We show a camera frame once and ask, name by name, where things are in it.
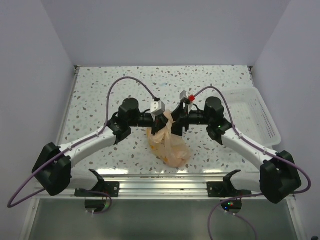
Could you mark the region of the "orange translucent plastic bag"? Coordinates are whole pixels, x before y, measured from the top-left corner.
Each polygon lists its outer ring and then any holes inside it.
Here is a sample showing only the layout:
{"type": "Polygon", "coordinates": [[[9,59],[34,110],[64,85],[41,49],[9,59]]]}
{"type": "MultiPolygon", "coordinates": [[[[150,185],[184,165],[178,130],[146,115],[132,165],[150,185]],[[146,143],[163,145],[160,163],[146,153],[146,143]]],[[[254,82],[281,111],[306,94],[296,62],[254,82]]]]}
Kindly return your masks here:
{"type": "Polygon", "coordinates": [[[187,163],[191,157],[191,152],[181,136],[173,134],[172,112],[166,110],[164,116],[168,119],[165,127],[155,135],[152,129],[146,130],[148,144],[152,153],[160,158],[167,166],[179,168],[187,163]]]}

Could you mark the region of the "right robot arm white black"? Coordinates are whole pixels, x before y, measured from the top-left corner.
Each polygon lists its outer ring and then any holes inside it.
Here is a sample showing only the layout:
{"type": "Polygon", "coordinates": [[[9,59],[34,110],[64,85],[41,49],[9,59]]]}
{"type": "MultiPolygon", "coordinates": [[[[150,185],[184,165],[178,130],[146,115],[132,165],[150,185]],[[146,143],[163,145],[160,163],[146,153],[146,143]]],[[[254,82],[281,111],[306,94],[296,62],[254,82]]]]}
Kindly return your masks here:
{"type": "Polygon", "coordinates": [[[246,139],[232,120],[225,118],[227,107],[218,97],[207,98],[203,110],[191,110],[190,103],[190,100],[183,99],[173,111],[174,134],[181,136],[191,125],[205,125],[213,141],[237,152],[258,169],[258,172],[249,173],[237,169],[225,175],[218,196],[235,197],[256,192],[277,204],[301,187],[302,181],[292,155],[246,139]]]}

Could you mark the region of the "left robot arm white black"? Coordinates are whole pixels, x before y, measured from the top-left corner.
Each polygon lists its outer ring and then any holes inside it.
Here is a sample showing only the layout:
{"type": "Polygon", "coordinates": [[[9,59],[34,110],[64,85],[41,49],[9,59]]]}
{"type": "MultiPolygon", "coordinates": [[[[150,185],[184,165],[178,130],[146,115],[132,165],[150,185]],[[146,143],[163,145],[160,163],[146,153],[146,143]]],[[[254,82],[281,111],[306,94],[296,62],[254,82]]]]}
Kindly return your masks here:
{"type": "Polygon", "coordinates": [[[78,189],[92,196],[106,193],[104,178],[93,169],[79,171],[75,166],[96,152],[112,147],[131,134],[132,127],[151,128],[156,132],[163,129],[168,120],[165,104],[156,98],[150,104],[150,110],[141,112],[135,98],[126,98],[102,127],[70,143],[47,144],[32,173],[50,196],[56,196],[66,189],[78,189]]]}

